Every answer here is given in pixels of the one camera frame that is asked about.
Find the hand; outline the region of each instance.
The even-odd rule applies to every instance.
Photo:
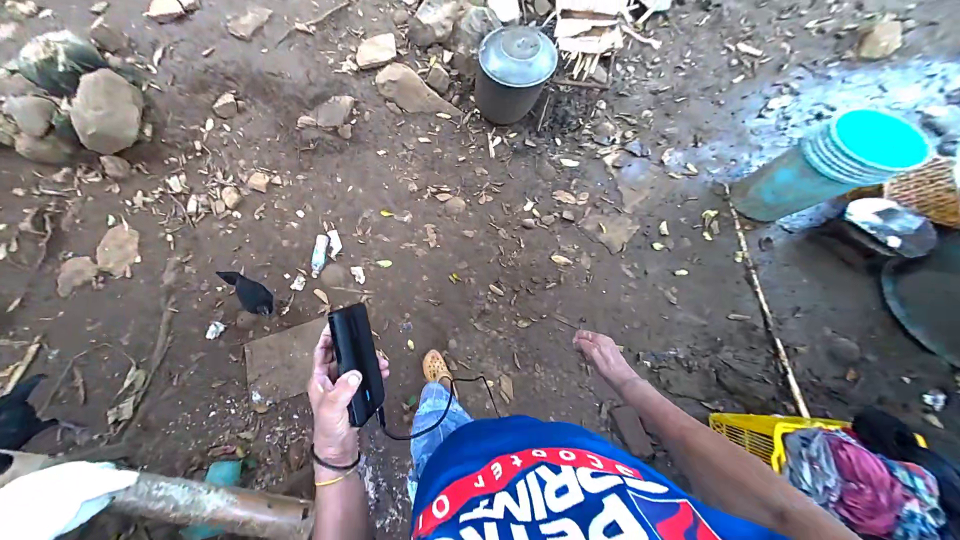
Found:
[[[631,380],[642,380],[627,363],[616,343],[602,333],[577,330],[577,334],[573,336],[573,347],[597,366],[597,371],[615,390],[619,390]]]
[[[386,379],[390,376],[390,365],[379,353],[377,357],[380,375]],[[349,465],[359,452],[358,429],[350,426],[347,405],[360,387],[361,379],[356,370],[337,378],[333,336],[327,325],[313,350],[313,376],[306,391],[313,409],[314,448],[317,455],[331,465]]]

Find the black power bank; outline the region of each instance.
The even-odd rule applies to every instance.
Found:
[[[386,397],[367,307],[354,304],[332,311],[326,318],[333,336],[338,377],[354,369],[363,376],[357,393],[347,406],[350,425],[360,428],[383,406]]]

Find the light blue jeans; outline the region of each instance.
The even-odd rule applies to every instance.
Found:
[[[416,433],[436,424],[440,417],[444,415],[446,401],[449,399],[450,393],[446,391],[442,384],[428,382],[423,387],[423,391],[420,392],[420,406],[417,407],[417,414],[414,415],[414,426],[410,432]],[[440,425],[436,429],[410,441],[410,456],[413,457],[414,461],[414,468],[407,475],[407,493],[410,496],[410,502],[417,495],[417,483],[430,456],[453,431],[472,421],[473,418],[460,406],[457,399],[453,398],[450,410]]]

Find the gold bracelet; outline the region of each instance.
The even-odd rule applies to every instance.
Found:
[[[313,482],[313,485],[315,485],[315,486],[317,486],[317,487],[324,487],[324,486],[327,486],[327,485],[333,485],[333,484],[337,483],[338,481],[340,481],[340,480],[342,480],[342,479],[345,479],[346,477],[350,476],[350,473],[352,473],[352,472],[355,471],[355,470],[356,470],[355,468],[354,468],[354,469],[350,469],[349,471],[346,471],[343,476],[337,477],[337,478],[335,478],[335,479],[333,479],[333,480],[324,480],[324,481],[322,481],[322,482]]]

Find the black chicken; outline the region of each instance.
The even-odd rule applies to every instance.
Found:
[[[34,388],[46,378],[34,375],[14,386],[6,396],[0,396],[0,449],[20,450],[38,433],[60,423],[55,419],[40,420],[34,406],[27,403]]]
[[[274,294],[254,280],[239,272],[217,272],[220,279],[237,288],[237,298],[243,309],[257,315],[271,315],[274,312]]]
[[[960,538],[960,471],[942,455],[917,443],[917,437],[903,421],[868,406],[853,417],[853,432],[864,448],[895,461],[916,463],[937,479],[940,506],[954,538]]]

